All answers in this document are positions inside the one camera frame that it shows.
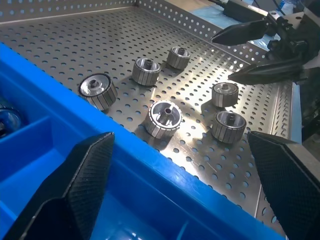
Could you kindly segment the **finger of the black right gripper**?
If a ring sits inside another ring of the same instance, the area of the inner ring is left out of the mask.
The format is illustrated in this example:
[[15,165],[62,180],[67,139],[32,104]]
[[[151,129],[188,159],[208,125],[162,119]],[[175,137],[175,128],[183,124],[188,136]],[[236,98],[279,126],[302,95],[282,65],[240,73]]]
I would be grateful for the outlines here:
[[303,62],[298,57],[251,64],[230,74],[228,79],[242,85],[273,84],[298,80],[303,71]]
[[245,44],[248,41],[261,39],[269,25],[265,19],[230,25],[214,35],[210,41],[224,46]]

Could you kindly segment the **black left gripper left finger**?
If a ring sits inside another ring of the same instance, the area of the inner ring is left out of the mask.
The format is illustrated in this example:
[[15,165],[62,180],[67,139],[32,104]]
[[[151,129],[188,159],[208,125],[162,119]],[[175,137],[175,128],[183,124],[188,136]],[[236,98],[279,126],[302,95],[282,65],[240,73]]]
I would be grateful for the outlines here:
[[88,240],[105,195],[113,132],[77,143],[38,187],[5,240]]

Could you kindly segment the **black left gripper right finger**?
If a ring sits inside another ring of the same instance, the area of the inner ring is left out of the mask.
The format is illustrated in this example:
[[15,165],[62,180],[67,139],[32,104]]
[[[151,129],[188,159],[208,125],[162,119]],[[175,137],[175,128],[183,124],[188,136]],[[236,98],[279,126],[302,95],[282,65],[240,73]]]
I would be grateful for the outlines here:
[[301,144],[250,131],[247,139],[259,179],[290,240],[320,238],[320,162]]

